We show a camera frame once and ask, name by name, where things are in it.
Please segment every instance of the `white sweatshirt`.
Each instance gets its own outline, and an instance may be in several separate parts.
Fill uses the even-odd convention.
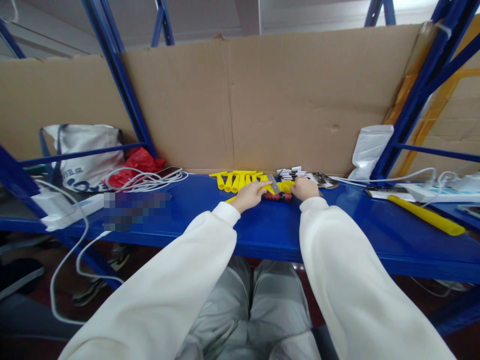
[[[339,359],[455,359],[350,216],[320,197],[300,210],[301,254]],[[225,202],[198,215],[103,303],[60,359],[174,359],[227,267],[239,219]]]

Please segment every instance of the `hand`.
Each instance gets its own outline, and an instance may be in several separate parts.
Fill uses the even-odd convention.
[[[230,205],[232,205],[241,214],[245,210],[257,206],[262,200],[262,194],[265,194],[267,190],[260,189],[266,185],[270,185],[271,181],[252,181],[251,183],[242,187],[238,194]]]
[[[317,184],[305,176],[297,177],[295,180],[295,185],[290,188],[290,191],[302,202],[307,199],[320,196],[319,187]]]

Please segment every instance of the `person's left hand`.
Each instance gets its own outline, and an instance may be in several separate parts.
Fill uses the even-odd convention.
[[[260,200],[262,200],[262,194],[265,194],[267,191],[261,188],[271,183],[271,181],[252,181],[238,191],[235,200],[230,202],[230,205],[237,209],[240,214],[257,206]]]

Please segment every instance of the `ceiling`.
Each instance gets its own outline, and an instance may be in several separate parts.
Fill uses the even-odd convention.
[[[148,47],[156,21],[155,0],[108,3],[126,49]],[[436,3],[437,0],[395,0],[397,24],[427,21]],[[16,0],[16,4],[19,21],[9,25],[9,29],[27,56],[100,52],[80,0]],[[247,22],[256,22],[257,34],[359,28],[364,25],[369,4],[370,0],[167,0],[177,44],[210,39],[218,33],[226,38],[240,37],[246,33]],[[12,9],[10,0],[0,0],[0,16],[11,19]],[[378,19],[378,26],[381,25],[385,25],[383,13]]]

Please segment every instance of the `cardboard backdrop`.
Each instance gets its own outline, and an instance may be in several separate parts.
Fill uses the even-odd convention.
[[[393,105],[420,25],[221,38],[128,52],[158,153],[199,173],[302,165],[344,175],[361,128]],[[38,129],[108,124],[135,141],[101,56],[0,63],[1,144],[39,157]]]

